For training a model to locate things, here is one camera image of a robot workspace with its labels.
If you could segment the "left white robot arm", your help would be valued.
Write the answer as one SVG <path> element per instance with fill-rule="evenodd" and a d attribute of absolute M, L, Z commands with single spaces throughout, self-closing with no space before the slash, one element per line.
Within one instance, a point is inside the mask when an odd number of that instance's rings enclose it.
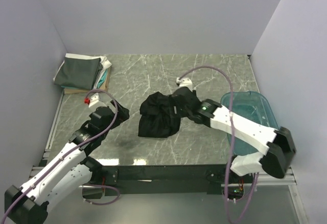
<path fill-rule="evenodd" d="M 116 101 L 115 107 L 98 106 L 76 130 L 62 150 L 38 174 L 20 187 L 5 192 L 5 218 L 15 223 L 44 223 L 48 213 L 79 186 L 95 187 L 104 193 L 108 177 L 90 154 L 111 129 L 129 119 L 129 110 Z"/>

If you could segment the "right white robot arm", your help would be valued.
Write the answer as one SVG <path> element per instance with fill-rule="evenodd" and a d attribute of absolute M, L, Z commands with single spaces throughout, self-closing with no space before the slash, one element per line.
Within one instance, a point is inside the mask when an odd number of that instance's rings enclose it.
<path fill-rule="evenodd" d="M 170 98 L 178 116 L 234 135 L 257 150 L 232 160 L 224 170 L 227 181 L 235 183 L 242 176 L 261 170 L 274 178 L 285 177 L 296 154 L 290 130 L 257 124 L 211 99 L 200 101 L 195 91 L 187 87 L 177 89 Z"/>

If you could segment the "black t shirt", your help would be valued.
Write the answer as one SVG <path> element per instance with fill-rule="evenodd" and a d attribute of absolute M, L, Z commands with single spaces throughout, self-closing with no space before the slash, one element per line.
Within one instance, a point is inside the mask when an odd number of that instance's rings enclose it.
<path fill-rule="evenodd" d="M 179 132 L 181 118 L 175 114 L 169 96 L 160 92 L 149 95 L 141 104 L 139 112 L 139 137 L 161 139 Z"/>

